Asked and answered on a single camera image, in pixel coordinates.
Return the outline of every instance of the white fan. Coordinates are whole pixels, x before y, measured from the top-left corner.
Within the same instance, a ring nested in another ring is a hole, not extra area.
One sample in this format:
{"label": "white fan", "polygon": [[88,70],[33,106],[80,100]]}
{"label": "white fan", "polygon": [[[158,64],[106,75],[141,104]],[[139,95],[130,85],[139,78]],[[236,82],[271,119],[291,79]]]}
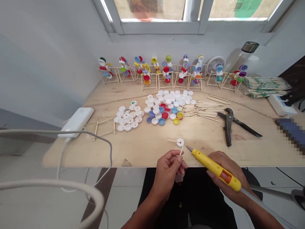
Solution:
{"label": "white fan", "polygon": [[208,60],[207,62],[207,73],[216,75],[216,67],[218,64],[221,64],[223,67],[226,65],[226,60],[222,56],[215,56]]}

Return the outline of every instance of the window frame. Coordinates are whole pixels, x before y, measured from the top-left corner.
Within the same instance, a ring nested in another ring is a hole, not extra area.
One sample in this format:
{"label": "window frame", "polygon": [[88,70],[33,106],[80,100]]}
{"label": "window frame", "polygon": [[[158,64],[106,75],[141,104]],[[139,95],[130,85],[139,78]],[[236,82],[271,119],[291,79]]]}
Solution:
{"label": "window frame", "polygon": [[110,14],[107,15],[101,0],[92,0],[108,33],[132,34],[205,34],[210,32],[269,33],[285,14],[294,0],[281,0],[267,20],[241,20],[238,18],[209,18],[214,0],[204,0],[200,19],[201,0],[186,0],[183,19],[174,22],[121,21],[114,0],[104,0]]}

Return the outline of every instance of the window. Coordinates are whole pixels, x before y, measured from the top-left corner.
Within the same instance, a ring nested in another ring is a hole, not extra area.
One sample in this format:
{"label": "window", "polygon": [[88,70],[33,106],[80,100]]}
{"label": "window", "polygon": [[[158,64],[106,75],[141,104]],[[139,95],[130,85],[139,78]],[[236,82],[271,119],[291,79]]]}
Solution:
{"label": "window", "polygon": [[108,33],[271,32],[293,0],[92,0]]}

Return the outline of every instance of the plywood tabletop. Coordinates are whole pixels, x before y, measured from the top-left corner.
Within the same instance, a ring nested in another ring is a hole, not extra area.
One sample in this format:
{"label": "plywood tabletop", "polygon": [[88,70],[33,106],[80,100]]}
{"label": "plywood tabletop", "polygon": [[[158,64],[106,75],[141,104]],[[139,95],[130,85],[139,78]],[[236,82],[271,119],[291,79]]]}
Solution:
{"label": "plywood tabletop", "polygon": [[[201,150],[205,154],[213,151],[223,151],[240,166],[305,166],[305,159],[297,148],[278,130],[272,118],[277,114],[267,99],[251,99],[230,90],[217,87],[203,87],[203,91],[193,90],[193,99],[207,100],[208,94],[213,94],[232,101],[228,105],[234,111],[234,116],[240,121],[263,135],[257,138],[237,124],[232,124],[232,146],[227,147],[224,120],[211,121],[200,116],[185,117],[179,125],[174,125],[168,119],[164,126],[145,122],[145,114],[139,127],[130,132],[117,132],[103,136],[112,143],[112,160],[114,167],[126,164],[133,167],[155,167],[157,160],[171,149],[179,149],[174,142],[167,139],[183,138],[185,144]],[[137,81],[119,83],[100,83],[84,104],[95,109],[88,123],[103,121],[106,117],[115,117],[120,106],[128,107],[132,100],[144,110],[148,94],[155,94],[155,89],[141,90]],[[305,127],[305,116],[301,112],[294,116],[296,122]],[[95,131],[95,125],[89,125],[88,130]],[[113,129],[113,122],[101,124],[98,134]],[[58,138],[43,159],[43,166],[56,167],[64,139]],[[201,166],[185,148],[184,160],[190,167]],[[87,134],[80,134],[66,148],[62,160],[63,167],[108,167],[110,164],[109,145],[99,139],[92,141]]]}

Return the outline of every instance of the wire cutter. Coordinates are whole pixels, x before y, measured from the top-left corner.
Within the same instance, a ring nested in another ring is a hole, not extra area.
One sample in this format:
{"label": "wire cutter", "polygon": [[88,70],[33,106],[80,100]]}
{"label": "wire cutter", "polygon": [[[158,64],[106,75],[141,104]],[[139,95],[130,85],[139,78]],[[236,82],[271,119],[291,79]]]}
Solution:
{"label": "wire cutter", "polygon": [[236,119],[234,117],[233,111],[230,108],[226,108],[225,109],[226,112],[228,112],[227,115],[218,112],[218,115],[220,117],[222,117],[225,120],[225,126],[224,126],[224,130],[226,132],[226,141],[227,141],[227,146],[231,146],[232,145],[232,139],[231,139],[231,126],[232,126],[232,121],[237,123],[238,125],[240,125],[242,128],[244,128],[246,131],[248,131],[249,133],[253,134],[256,137],[262,137],[263,135],[257,133],[256,131],[254,131],[253,129],[251,129],[250,127],[248,127],[246,124],[244,124],[243,122],[239,121],[238,119]]}

